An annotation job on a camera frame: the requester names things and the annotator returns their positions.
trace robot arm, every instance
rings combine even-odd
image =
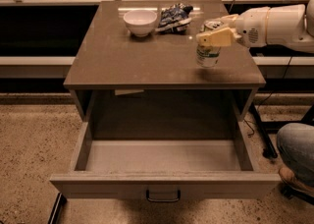
[[[204,31],[196,39],[201,46],[246,47],[282,45],[296,51],[314,53],[314,0],[304,5],[249,9],[241,15],[217,19],[220,26]]]

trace jeans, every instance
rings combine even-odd
[[[277,133],[277,147],[295,177],[314,187],[314,127],[289,123]]]

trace drawer handle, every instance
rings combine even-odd
[[[149,190],[146,191],[146,199],[149,201],[149,202],[157,202],[157,203],[175,203],[175,202],[178,202],[181,198],[181,191],[178,190],[178,196],[176,198],[173,198],[173,199],[155,199],[155,198],[151,198],[149,196]]]

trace speckled concrete floor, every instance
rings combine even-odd
[[[256,97],[258,104],[265,95]],[[273,94],[259,108],[265,120],[300,119],[314,95]],[[247,115],[255,129],[254,120]],[[53,173],[67,172],[79,134],[79,114],[67,94],[0,94],[0,220],[5,224],[47,223],[57,191]],[[276,136],[271,135],[273,142]],[[251,137],[261,169],[277,172],[280,158],[261,153],[258,131]],[[178,203],[145,200],[69,200],[61,223],[313,223],[314,206],[286,199],[278,188],[262,199],[206,199]]]

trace white bowl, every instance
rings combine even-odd
[[[128,30],[138,37],[144,37],[156,27],[157,14],[150,10],[131,10],[124,15]]]

